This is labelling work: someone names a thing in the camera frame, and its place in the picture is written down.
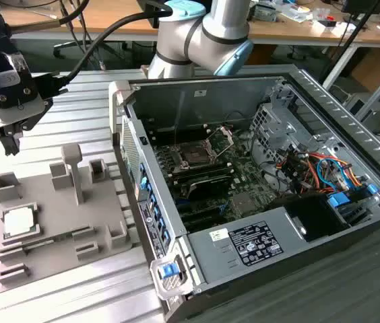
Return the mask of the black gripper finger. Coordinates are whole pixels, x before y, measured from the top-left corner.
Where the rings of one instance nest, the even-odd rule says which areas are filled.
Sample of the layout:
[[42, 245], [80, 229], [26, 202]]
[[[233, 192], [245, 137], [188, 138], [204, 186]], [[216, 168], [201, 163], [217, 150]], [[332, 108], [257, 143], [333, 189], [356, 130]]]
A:
[[0, 142], [5, 150], [5, 155], [11, 155], [13, 153], [13, 135], [1, 135]]
[[12, 155], [16, 155], [20, 152], [20, 138], [21, 132], [9, 132], [10, 144], [9, 150]]

